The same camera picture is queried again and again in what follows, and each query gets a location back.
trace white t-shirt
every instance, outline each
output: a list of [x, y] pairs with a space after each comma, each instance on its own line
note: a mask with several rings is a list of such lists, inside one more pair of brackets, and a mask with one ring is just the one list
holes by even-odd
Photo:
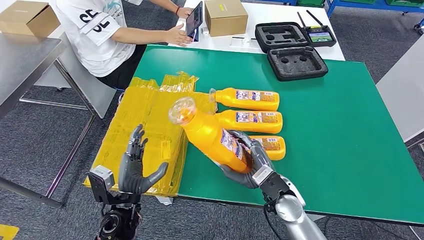
[[50, 0], [50, 5], [77, 58], [92, 75], [107, 76], [134, 53], [134, 44], [111, 39], [127, 27], [121, 0]]

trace black lettering on shirt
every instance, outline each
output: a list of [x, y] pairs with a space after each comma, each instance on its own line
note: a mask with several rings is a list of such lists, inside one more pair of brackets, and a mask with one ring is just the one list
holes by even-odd
[[[81, 19], [81, 21], [83, 21], [85, 24], [88, 24], [91, 20], [93, 20], [95, 16], [99, 14], [98, 12], [93, 11], [92, 9], [86, 10], [85, 13], [86, 14], [83, 13], [79, 15], [79, 19]], [[109, 21], [106, 21], [105, 23], [100, 23], [95, 28], [93, 28], [93, 30], [96, 33], [100, 33], [102, 29], [105, 29], [107, 26], [109, 26], [109, 24], [111, 24]]]

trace clear bottle cap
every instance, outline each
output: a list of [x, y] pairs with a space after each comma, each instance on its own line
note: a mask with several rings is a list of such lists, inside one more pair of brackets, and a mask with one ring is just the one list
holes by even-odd
[[169, 109], [169, 120], [173, 124], [186, 124], [195, 116], [196, 104], [193, 98], [186, 96], [178, 99]]
[[213, 112], [212, 114], [215, 114], [216, 112], [218, 112], [218, 103], [217, 103], [217, 91], [214, 88], [211, 88], [209, 90], [209, 102], [210, 103], [215, 103], [215, 112]]
[[211, 88], [209, 90], [209, 102], [211, 103], [216, 102], [216, 99], [215, 99], [216, 94], [217, 94], [217, 91], [215, 89]]

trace plastic bottle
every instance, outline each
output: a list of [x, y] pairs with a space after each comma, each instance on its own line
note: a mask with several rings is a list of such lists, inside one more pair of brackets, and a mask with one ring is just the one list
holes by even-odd
[[258, 140], [265, 149], [266, 154], [272, 161], [278, 161], [286, 155], [286, 143], [280, 136], [249, 136], [251, 139]]
[[217, 165], [227, 165], [239, 173], [252, 170], [252, 160], [218, 119], [196, 108], [191, 97], [177, 100], [169, 109], [169, 119], [184, 129], [188, 140]]
[[210, 89], [211, 101], [227, 107], [259, 111], [277, 111], [280, 95], [274, 91], [242, 90], [232, 87], [223, 90]]
[[283, 127], [283, 116], [277, 111], [225, 110], [215, 117], [224, 129], [277, 134]]

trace foam insert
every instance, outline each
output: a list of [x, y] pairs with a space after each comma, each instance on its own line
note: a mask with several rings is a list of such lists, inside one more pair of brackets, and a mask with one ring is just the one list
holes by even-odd
[[254, 35], [264, 53], [271, 49], [310, 45], [303, 29], [296, 22], [271, 22], [256, 25]]
[[272, 49], [268, 51], [267, 57], [279, 81], [318, 78], [329, 71], [311, 46]]

